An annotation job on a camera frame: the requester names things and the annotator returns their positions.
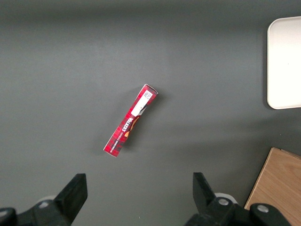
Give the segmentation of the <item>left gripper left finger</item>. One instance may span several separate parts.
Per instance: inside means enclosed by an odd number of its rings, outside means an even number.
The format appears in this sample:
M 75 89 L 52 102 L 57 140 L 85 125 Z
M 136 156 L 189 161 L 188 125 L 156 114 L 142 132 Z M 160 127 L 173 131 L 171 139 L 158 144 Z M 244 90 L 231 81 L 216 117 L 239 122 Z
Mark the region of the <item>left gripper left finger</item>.
M 53 199 L 44 199 L 30 209 L 0 209 L 2 226 L 70 226 L 87 200 L 86 174 L 76 174 Z

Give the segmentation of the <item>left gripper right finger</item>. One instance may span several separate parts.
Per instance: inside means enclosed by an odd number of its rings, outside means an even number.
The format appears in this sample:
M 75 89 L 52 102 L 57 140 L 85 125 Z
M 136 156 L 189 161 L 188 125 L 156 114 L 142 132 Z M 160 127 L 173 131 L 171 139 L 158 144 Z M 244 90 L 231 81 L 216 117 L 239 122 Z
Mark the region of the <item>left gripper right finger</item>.
M 227 197 L 218 197 L 201 172 L 193 173 L 192 193 L 198 213 L 187 226 L 289 226 L 289 221 L 274 206 L 252 204 L 246 210 Z

